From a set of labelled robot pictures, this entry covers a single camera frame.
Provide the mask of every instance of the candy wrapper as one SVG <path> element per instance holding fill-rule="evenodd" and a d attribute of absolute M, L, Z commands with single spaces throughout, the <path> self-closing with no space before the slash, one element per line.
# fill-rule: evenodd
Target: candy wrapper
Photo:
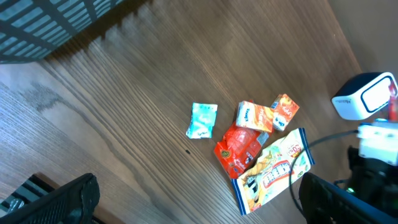
<path fill-rule="evenodd" d="M 217 105 L 193 103 L 191 123 L 185 134 L 190 139 L 211 138 L 216 116 Z"/>
<path fill-rule="evenodd" d="M 274 112 L 266 107 L 248 101 L 242 101 L 238 106 L 236 125 L 258 131 L 272 132 Z"/>
<path fill-rule="evenodd" d="M 314 164 L 303 128 L 291 131 L 263 149 L 254 167 L 231 180 L 241 215 L 265 205 L 289 186 L 290 165 L 301 150 L 307 153 L 301 154 L 294 165 L 292 182 L 295 182 Z"/>
<path fill-rule="evenodd" d="M 234 122 L 214 148 L 229 178 L 238 178 L 253 163 L 254 157 L 268 139 L 268 133 L 240 128 Z"/>
<path fill-rule="evenodd" d="M 271 106 L 271 109 L 274 110 L 273 127 L 276 130 L 283 131 L 299 108 L 286 94 L 279 95 Z"/>

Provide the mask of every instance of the wooden table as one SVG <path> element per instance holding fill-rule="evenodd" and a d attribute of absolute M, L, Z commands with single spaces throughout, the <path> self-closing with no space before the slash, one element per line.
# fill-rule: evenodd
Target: wooden table
<path fill-rule="evenodd" d="M 325 0 L 126 1 L 45 60 L 0 66 L 0 198 L 92 172 L 108 223 L 305 223 L 288 191 L 242 217 L 214 146 L 240 101 L 280 93 L 301 108 L 267 145 L 355 128 L 330 98 L 360 72 Z M 218 105 L 212 139 L 186 137 L 193 102 Z M 311 172 L 347 177 L 349 144 L 320 146 Z"/>

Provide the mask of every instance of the wooden surface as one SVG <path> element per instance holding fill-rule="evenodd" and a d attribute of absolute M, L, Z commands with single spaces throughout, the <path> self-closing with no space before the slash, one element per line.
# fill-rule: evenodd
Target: wooden surface
<path fill-rule="evenodd" d="M 238 102 L 279 93 L 300 110 L 267 145 L 355 128 L 330 98 L 360 71 L 325 0 L 127 1 L 45 60 L 0 66 L 0 198 L 36 172 L 92 172 L 108 223 L 305 223 L 288 191 L 241 217 L 214 146 Z M 193 102 L 218 104 L 212 139 L 186 137 Z M 347 177 L 352 142 L 319 146 L 311 172 Z"/>

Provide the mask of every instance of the red snack package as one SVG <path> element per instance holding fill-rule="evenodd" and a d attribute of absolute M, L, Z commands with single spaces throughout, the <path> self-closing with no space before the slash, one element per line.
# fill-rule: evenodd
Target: red snack package
<path fill-rule="evenodd" d="M 229 178 L 238 178 L 250 167 L 268 137 L 268 133 L 237 127 L 234 121 L 224 134 L 223 140 L 218 142 L 214 148 L 214 152 Z"/>

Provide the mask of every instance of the wire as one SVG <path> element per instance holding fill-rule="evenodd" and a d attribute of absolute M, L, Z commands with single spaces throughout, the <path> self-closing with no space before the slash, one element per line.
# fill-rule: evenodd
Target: wire
<path fill-rule="evenodd" d="M 327 140 L 331 140 L 331 139 L 336 139 L 336 138 L 341 138 L 350 134 L 355 134 L 358 133 L 358 130 L 351 130 L 351 131 L 345 131 L 343 133 L 337 133 L 337 134 L 331 134 L 329 136 L 325 136 L 323 138 L 320 138 L 314 142 L 311 142 L 308 145 L 308 150 L 311 150 L 312 147 L 316 146 L 317 144 L 320 144 L 324 141 Z M 290 190 L 290 196 L 292 196 L 294 205 L 297 207 L 297 209 L 300 211 L 300 213 L 305 217 L 304 212 L 303 212 L 303 208 L 299 205 L 299 203 L 297 202 L 297 200 L 294 197 L 294 193 L 293 193 L 293 187 L 292 187 L 292 170 L 293 170 L 293 166 L 296 163 L 296 160 L 301 156 L 301 154 L 303 154 L 303 152 L 305 152 L 306 150 L 301 150 L 301 152 L 296 156 L 296 158 L 294 158 L 292 165 L 290 166 L 290 172 L 289 172 L 289 190 Z"/>

